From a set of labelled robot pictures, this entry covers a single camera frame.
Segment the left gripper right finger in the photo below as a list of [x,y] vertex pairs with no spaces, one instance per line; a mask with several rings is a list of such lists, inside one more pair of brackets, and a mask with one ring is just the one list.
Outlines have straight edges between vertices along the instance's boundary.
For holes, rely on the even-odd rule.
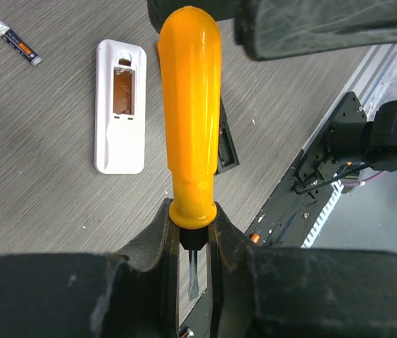
[[208,228],[212,337],[397,337],[397,253],[259,246]]

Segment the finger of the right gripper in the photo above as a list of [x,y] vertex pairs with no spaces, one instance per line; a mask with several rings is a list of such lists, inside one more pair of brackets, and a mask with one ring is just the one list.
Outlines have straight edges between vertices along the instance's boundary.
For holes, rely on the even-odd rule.
[[397,1],[240,1],[236,43],[255,61],[397,43]]
[[185,6],[202,9],[215,21],[222,21],[235,16],[239,3],[235,0],[147,0],[146,2],[150,22],[157,33],[170,14]]

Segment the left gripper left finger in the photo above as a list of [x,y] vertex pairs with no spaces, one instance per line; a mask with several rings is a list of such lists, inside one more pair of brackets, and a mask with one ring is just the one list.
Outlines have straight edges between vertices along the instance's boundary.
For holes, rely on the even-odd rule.
[[0,255],[0,337],[176,337],[170,203],[115,253]]

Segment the orange handled screwdriver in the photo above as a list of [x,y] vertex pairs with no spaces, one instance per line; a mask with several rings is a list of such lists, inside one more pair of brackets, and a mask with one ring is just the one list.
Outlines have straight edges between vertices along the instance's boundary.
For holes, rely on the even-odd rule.
[[216,21],[185,6],[164,22],[158,42],[168,167],[173,201],[169,215],[189,252],[189,298],[199,295],[198,252],[216,215],[214,174],[218,135],[222,42]]

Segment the orange battery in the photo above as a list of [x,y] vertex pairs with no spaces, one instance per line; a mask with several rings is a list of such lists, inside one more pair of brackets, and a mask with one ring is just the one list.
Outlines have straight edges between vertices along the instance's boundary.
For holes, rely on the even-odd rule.
[[254,232],[251,234],[250,239],[253,243],[257,244],[260,241],[260,235]]

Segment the white remote control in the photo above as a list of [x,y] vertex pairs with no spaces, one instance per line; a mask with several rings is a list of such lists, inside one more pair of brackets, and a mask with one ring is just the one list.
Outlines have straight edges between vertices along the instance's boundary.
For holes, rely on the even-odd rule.
[[96,48],[94,165],[105,175],[144,169],[146,52],[105,39]]

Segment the black remote control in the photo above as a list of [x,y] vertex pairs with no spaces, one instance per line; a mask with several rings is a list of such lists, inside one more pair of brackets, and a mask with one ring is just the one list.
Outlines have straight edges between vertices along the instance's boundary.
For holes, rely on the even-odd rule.
[[227,122],[227,114],[223,101],[220,100],[220,122],[218,139],[218,167],[216,175],[223,174],[239,165],[239,159]]

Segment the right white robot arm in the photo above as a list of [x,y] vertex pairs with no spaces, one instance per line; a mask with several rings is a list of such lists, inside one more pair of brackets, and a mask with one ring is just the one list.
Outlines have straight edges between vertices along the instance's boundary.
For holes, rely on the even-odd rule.
[[[235,39],[255,61],[397,42],[397,1],[193,1],[215,20],[234,20]],[[302,180],[346,161],[397,170],[397,101],[372,122],[333,123],[298,167]]]

